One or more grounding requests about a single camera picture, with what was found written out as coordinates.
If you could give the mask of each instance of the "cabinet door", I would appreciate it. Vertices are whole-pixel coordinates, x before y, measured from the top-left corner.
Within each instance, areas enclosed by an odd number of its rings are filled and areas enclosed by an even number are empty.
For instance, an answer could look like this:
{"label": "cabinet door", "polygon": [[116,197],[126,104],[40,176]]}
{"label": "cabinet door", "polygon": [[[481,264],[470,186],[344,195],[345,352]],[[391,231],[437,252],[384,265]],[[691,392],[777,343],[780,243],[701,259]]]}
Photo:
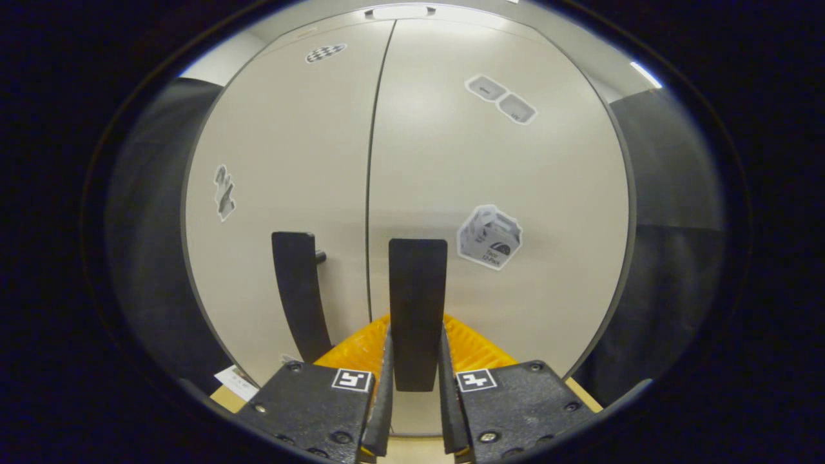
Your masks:
{"label": "cabinet door", "polygon": [[[202,309],[259,383],[298,357],[281,307],[271,234],[311,232],[332,343],[367,324],[365,192],[370,124],[391,21],[344,27],[255,59],[216,102],[191,160],[184,246]],[[308,63],[327,45],[346,48]],[[221,220],[216,170],[235,209]]]}
{"label": "cabinet door", "polygon": [[[471,93],[464,83],[480,73],[535,117],[515,122]],[[581,72],[547,41],[458,22],[398,21],[370,166],[375,317],[389,310],[389,240],[445,239],[445,312],[519,361],[542,359],[567,374],[606,317],[629,222],[620,144]],[[501,271],[456,251],[456,232],[484,204],[524,230]],[[394,400],[394,432],[438,433],[437,392]]]}

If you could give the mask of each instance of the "white cabinet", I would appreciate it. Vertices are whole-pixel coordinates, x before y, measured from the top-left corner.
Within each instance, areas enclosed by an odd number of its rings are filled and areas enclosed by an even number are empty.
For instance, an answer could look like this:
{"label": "white cabinet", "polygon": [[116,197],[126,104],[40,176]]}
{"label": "white cabinet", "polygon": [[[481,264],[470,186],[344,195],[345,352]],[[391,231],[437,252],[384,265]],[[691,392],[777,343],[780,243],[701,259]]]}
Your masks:
{"label": "white cabinet", "polygon": [[[465,81],[478,74],[535,108],[529,124],[471,93]],[[524,229],[523,245],[499,272],[456,252],[456,231],[489,203]],[[445,312],[516,359],[542,359],[563,376],[610,306],[628,208],[625,165],[605,108],[553,45],[459,22],[397,22],[370,173],[375,317],[389,311],[389,240],[445,239]],[[437,411],[413,407],[437,397],[397,394],[394,431],[438,433]]]}
{"label": "white cabinet", "polygon": [[[311,232],[333,343],[368,323],[365,195],[370,124],[391,21],[344,27],[249,63],[219,97],[191,161],[185,249],[202,309],[230,356],[259,384],[297,357],[276,283],[271,233]],[[308,64],[319,47],[346,44]],[[236,208],[221,221],[225,165]]]}

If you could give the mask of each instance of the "white paper label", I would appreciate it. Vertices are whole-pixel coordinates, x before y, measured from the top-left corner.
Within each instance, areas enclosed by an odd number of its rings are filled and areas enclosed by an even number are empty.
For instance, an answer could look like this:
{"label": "white paper label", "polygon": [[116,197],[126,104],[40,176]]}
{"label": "white paper label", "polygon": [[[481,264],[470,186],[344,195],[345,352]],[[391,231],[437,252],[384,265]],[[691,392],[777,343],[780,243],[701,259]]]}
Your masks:
{"label": "white paper label", "polygon": [[258,389],[246,379],[240,369],[232,365],[221,372],[214,375],[220,383],[229,388],[235,395],[243,398],[244,401],[250,401],[258,392]]}
{"label": "white paper label", "polygon": [[518,221],[495,205],[481,205],[459,228],[459,256],[496,271],[504,268],[521,248],[522,228]]}

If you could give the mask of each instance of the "checkerboard sticker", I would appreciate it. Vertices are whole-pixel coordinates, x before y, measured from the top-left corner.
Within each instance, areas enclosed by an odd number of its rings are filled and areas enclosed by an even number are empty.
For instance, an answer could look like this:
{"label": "checkerboard sticker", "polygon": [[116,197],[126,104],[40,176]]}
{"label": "checkerboard sticker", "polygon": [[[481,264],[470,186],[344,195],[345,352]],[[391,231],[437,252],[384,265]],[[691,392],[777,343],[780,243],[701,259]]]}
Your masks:
{"label": "checkerboard sticker", "polygon": [[343,390],[367,391],[370,389],[372,372],[353,371],[352,369],[338,369],[332,388]]}
{"label": "checkerboard sticker", "polygon": [[455,378],[459,381],[461,391],[478,391],[496,388],[496,381],[489,369],[478,369],[477,371],[457,372]]}
{"label": "checkerboard sticker", "polygon": [[317,63],[322,59],[327,59],[330,56],[339,54],[347,47],[347,44],[327,45],[309,52],[306,57],[306,62],[309,64]]}

